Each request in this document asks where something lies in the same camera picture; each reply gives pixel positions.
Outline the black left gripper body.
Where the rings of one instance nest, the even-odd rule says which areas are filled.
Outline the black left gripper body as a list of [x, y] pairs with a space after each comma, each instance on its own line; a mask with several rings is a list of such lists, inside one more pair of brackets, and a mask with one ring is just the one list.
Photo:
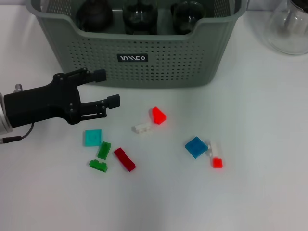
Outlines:
[[59, 73], [46, 86], [4, 96], [6, 116], [13, 128], [50, 118], [74, 125], [81, 121], [80, 73]]

